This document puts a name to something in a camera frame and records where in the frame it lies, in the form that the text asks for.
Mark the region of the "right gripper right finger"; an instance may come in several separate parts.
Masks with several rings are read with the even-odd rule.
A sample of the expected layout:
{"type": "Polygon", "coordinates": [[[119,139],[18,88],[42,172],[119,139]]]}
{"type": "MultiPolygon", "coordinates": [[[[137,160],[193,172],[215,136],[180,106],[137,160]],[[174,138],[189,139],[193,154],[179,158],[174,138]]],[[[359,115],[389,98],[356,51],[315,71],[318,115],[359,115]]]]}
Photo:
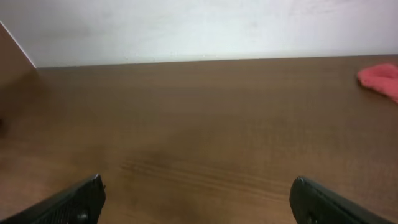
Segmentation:
{"type": "Polygon", "coordinates": [[[294,180],[289,203],[298,224],[393,224],[303,176],[294,180]]]}

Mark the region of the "red t-shirt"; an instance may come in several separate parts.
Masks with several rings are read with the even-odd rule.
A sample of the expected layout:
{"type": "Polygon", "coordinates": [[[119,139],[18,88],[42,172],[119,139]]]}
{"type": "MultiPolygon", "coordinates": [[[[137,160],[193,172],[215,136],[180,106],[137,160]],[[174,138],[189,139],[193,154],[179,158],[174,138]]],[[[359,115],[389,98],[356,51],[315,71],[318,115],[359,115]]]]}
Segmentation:
{"type": "Polygon", "coordinates": [[[397,66],[389,63],[375,65],[358,72],[360,84],[387,96],[397,103],[397,66]]]}

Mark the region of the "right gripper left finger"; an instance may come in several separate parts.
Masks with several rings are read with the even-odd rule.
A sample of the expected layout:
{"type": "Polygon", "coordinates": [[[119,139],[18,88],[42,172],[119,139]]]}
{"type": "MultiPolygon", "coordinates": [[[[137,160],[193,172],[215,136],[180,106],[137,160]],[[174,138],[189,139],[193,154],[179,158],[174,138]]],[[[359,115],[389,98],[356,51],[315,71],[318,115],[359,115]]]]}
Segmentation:
{"type": "Polygon", "coordinates": [[[1,224],[97,224],[106,201],[99,174],[1,220],[1,224]]]}

